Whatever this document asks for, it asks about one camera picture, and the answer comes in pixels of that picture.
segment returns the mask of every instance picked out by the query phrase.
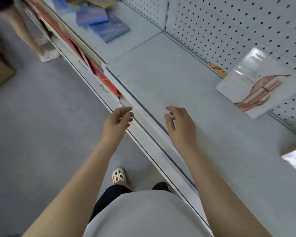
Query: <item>perforated metal panel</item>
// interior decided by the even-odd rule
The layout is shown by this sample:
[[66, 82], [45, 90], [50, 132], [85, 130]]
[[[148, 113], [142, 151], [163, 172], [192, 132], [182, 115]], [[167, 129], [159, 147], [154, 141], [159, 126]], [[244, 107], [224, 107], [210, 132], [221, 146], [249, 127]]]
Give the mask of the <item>perforated metal panel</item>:
[[[296, 0], [170, 0], [166, 31], [227, 72], [252, 47], [296, 72]], [[295, 103], [273, 112], [296, 130]]]
[[168, 0], [124, 0], [156, 23], [161, 29], [165, 27]]

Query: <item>gray t-shirt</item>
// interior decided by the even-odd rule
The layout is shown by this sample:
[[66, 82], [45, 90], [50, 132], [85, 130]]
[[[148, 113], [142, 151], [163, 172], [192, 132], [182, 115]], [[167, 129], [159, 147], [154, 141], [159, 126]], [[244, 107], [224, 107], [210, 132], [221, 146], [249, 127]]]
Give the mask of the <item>gray t-shirt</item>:
[[88, 225], [83, 237], [210, 236], [193, 210], [167, 191], [120, 195]]

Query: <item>person's left hand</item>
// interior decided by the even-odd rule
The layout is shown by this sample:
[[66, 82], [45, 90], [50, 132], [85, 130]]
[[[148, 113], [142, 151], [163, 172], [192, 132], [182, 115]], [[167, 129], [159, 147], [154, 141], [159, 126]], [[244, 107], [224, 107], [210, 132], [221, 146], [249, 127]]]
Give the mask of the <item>person's left hand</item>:
[[132, 109], [130, 106], [117, 108], [105, 120], [101, 139], [102, 144], [117, 148], [123, 139], [126, 128], [130, 125], [129, 122], [133, 120], [134, 113], [130, 112]]

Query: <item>person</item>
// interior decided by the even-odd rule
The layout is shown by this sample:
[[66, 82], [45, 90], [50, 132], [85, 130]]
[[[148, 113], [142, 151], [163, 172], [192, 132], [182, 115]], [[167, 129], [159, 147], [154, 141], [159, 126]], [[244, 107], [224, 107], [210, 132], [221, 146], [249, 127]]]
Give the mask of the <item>person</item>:
[[13, 0], [0, 0], [0, 16], [14, 29], [16, 34], [39, 56], [42, 62], [48, 62], [60, 56], [56, 50], [44, 50], [41, 46], [48, 42], [47, 38], [35, 40], [27, 29], [22, 15], [14, 6]]
[[[170, 139], [192, 173], [214, 237], [271, 237], [198, 147], [196, 127], [187, 111], [166, 109]], [[114, 171], [115, 184], [92, 211], [110, 158], [133, 120], [131, 110], [118, 108], [105, 120], [98, 146], [23, 237], [209, 235], [192, 209], [164, 184], [132, 192], [122, 169]]]

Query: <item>gray concrete floor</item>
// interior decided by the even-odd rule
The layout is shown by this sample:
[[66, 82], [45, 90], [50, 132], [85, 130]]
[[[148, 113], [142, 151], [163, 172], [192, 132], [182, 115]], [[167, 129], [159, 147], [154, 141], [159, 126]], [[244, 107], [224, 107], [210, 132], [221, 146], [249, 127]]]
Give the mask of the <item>gray concrete floor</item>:
[[[37, 35], [38, 29], [27, 20]], [[108, 110], [62, 58], [42, 63], [0, 18], [16, 75], [0, 87], [0, 237], [24, 232], [100, 140]], [[163, 178], [128, 135], [112, 157], [100, 194], [123, 167], [135, 190]]]

